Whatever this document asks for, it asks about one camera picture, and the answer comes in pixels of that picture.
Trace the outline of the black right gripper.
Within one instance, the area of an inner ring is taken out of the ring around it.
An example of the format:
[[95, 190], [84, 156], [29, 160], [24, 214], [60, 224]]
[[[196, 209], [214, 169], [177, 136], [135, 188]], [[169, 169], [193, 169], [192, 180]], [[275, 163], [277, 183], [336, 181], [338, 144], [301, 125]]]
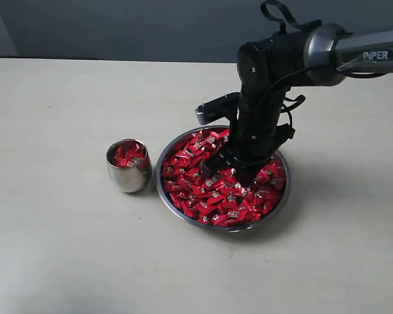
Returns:
[[289, 124], [278, 125], [287, 87], [253, 92], [241, 87], [238, 118], [230, 127], [229, 140], [201, 164], [201, 173], [212, 177], [223, 169], [236, 168], [236, 179], [244, 188], [250, 187], [273, 152], [294, 136]]

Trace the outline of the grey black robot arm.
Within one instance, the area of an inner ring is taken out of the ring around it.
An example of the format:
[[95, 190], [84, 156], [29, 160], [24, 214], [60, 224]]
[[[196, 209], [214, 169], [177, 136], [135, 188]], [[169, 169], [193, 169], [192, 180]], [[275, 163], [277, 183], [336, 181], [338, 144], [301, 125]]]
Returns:
[[291, 124], [279, 124], [286, 94], [299, 86], [335, 86], [345, 78], [370, 79], [393, 73], [393, 26], [353, 34], [336, 24], [277, 33], [238, 50], [239, 92], [196, 109], [202, 125], [226, 118], [229, 139], [202, 164], [206, 177], [236, 170], [243, 186], [252, 184], [275, 151], [294, 136]]

